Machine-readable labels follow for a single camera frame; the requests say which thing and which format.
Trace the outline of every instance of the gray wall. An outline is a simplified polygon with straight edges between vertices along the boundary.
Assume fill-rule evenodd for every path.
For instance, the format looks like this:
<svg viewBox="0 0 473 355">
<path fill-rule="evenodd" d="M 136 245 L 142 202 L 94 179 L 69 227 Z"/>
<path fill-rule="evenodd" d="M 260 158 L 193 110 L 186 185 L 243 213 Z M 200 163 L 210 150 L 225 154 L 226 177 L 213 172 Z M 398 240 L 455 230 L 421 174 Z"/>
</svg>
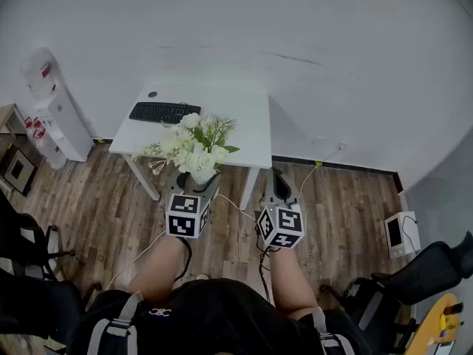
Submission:
<svg viewBox="0 0 473 355">
<path fill-rule="evenodd" d="M 422 248 L 436 240 L 456 246 L 473 231 L 473 131 L 429 175 L 406 193 L 409 210 L 418 219 Z M 453 354 L 464 355 L 473 345 L 473 277 L 451 290 L 465 303 L 465 325 L 457 333 Z M 418 304 L 422 319 L 439 296 Z"/>
</svg>

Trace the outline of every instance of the wooden table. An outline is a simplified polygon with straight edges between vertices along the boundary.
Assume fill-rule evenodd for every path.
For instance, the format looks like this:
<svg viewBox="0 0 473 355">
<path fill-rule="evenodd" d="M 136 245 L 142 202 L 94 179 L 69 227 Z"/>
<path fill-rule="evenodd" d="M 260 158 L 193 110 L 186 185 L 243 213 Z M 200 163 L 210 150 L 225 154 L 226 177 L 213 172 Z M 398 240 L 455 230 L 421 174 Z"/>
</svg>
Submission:
<svg viewBox="0 0 473 355">
<path fill-rule="evenodd" d="M 149 97 L 150 92 L 157 94 Z M 159 143 L 168 130 L 159 123 L 129 118 L 133 107 L 140 101 L 177 104 L 186 102 L 201 107 L 201 116 L 218 115 L 236 120 L 236 128 L 230 134 L 227 144 L 239 147 L 240 150 L 230 154 L 225 164 L 250 168 L 239 205 L 241 210 L 245 210 L 259 170 L 272 166 L 268 94 L 225 87 L 146 85 L 130 106 L 109 151 L 123 155 L 150 197 L 158 201 L 160 196 L 147 176 L 148 170 L 139 162 L 133 161 L 131 155 L 139 154 L 145 146 Z"/>
<path fill-rule="evenodd" d="M 8 124 L 8 120 L 13 115 L 16 110 L 15 104 L 0 106 L 0 131 L 5 127 L 13 138 L 16 138 L 14 131 L 11 126 Z M 5 188 L 8 193 L 11 193 L 12 187 L 7 183 L 2 176 L 0 176 L 0 186 Z"/>
<path fill-rule="evenodd" d="M 427 351 L 430 340 L 437 339 L 440 336 L 440 316 L 447 306 L 458 304 L 457 297 L 448 293 L 443 295 L 430 309 L 426 318 L 422 321 L 419 329 L 416 331 L 414 339 L 411 341 L 405 355 L 422 355 Z M 449 317 L 449 324 L 458 323 L 460 316 L 453 314 Z M 441 339 L 441 343 L 451 342 L 455 339 L 456 329 L 447 330 L 445 336 Z"/>
</svg>

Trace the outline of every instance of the wall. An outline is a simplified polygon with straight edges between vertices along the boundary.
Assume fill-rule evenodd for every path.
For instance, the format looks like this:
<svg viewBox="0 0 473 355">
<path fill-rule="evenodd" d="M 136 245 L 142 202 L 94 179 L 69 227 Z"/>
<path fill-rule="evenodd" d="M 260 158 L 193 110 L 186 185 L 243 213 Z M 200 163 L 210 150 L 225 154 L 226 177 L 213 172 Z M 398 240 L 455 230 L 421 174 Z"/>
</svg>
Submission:
<svg viewBox="0 0 473 355">
<path fill-rule="evenodd" d="M 409 210 L 418 219 L 422 248 L 442 240 L 456 246 L 472 231 L 473 222 L 473 132 L 427 177 L 406 193 Z M 465 303 L 462 319 L 465 325 L 459 330 L 452 355 L 463 355 L 473 346 L 469 334 L 473 332 L 473 277 L 453 288 L 460 301 Z M 417 305 L 416 318 L 422 319 L 438 297 L 433 296 Z"/>
<path fill-rule="evenodd" d="M 473 123 L 472 40 L 458 0 L 8 0 L 0 104 L 30 114 L 18 68 L 39 46 L 105 138 L 150 80 L 264 88 L 275 155 L 346 141 L 331 161 L 402 171 L 408 187 Z"/>
</svg>

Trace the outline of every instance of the black office chair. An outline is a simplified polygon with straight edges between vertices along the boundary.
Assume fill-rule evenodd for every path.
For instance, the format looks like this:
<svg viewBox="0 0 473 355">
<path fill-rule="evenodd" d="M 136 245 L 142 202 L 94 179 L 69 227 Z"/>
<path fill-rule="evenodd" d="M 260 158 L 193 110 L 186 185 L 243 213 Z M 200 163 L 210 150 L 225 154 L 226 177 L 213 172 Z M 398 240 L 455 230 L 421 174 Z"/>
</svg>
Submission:
<svg viewBox="0 0 473 355">
<path fill-rule="evenodd" d="M 358 278 L 341 296 L 330 285 L 329 291 L 364 332 L 374 354 L 403 354 L 412 333 L 417 330 L 415 319 L 407 325 L 394 323 L 401 303 L 413 305 L 434 294 L 453 288 L 473 274 L 473 236 L 469 231 L 462 243 L 450 248 L 435 242 L 425 248 L 412 262 L 395 274 L 371 274 L 371 280 Z M 353 284 L 359 284 L 355 296 L 350 296 Z M 403 334 L 395 346 L 397 334 Z"/>
<path fill-rule="evenodd" d="M 24 274 L 25 267 L 34 265 L 41 267 L 43 277 L 56 280 L 49 264 L 49 259 L 75 256 L 74 251 L 61 251 L 49 254 L 47 245 L 51 231 L 57 231 L 56 226 L 48 226 L 46 235 L 29 214 L 19 214 L 10 205 L 10 202 L 0 191 L 0 257 L 12 260 L 15 273 Z M 21 235 L 21 228 L 30 230 L 34 234 L 35 242 L 29 241 Z"/>
<path fill-rule="evenodd" d="M 0 333 L 26 334 L 68 345 L 85 307 L 100 284 L 81 299 L 69 281 L 16 277 L 0 269 Z"/>
</svg>

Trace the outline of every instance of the keyboard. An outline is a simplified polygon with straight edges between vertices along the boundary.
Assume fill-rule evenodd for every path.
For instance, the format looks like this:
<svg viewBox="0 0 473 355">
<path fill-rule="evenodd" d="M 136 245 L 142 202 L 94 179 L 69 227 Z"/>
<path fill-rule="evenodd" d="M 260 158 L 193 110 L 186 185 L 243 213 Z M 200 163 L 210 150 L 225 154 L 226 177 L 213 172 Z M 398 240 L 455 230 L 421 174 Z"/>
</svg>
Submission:
<svg viewBox="0 0 473 355">
<path fill-rule="evenodd" d="M 137 103 L 130 113 L 132 120 L 164 122 L 165 124 L 178 124 L 185 115 L 200 113 L 200 106 L 186 103 Z"/>
</svg>

